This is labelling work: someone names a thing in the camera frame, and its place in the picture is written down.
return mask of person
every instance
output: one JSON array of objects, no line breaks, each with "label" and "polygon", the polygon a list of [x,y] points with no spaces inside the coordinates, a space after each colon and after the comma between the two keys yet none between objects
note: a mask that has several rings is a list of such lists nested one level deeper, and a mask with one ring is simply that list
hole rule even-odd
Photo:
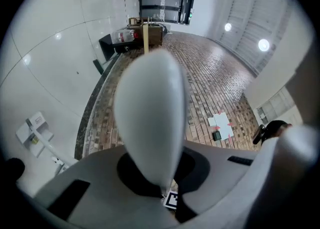
[{"label": "person", "polygon": [[261,144],[264,143],[265,140],[270,138],[280,137],[286,129],[292,127],[292,124],[286,123],[283,120],[273,120],[266,127],[264,134],[261,138]]}]

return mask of black border strip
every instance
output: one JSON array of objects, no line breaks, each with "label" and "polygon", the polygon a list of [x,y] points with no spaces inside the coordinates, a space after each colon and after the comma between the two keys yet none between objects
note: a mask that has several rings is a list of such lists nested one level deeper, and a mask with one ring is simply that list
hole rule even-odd
[{"label": "black border strip", "polygon": [[95,106],[97,97],[100,93],[100,90],[102,86],[104,85],[105,80],[107,79],[112,67],[120,57],[120,54],[116,54],[116,56],[112,59],[110,64],[107,66],[107,68],[104,70],[103,74],[101,75],[100,79],[98,80],[97,84],[95,85],[93,92],[89,98],[88,103],[86,104],[86,107],[83,112],[83,116],[80,122],[78,134],[76,136],[76,142],[75,142],[75,149],[74,149],[74,158],[77,160],[82,159],[83,151],[84,151],[84,144],[85,144],[85,136],[86,131],[89,123],[89,119],[92,113],[92,110]]}]

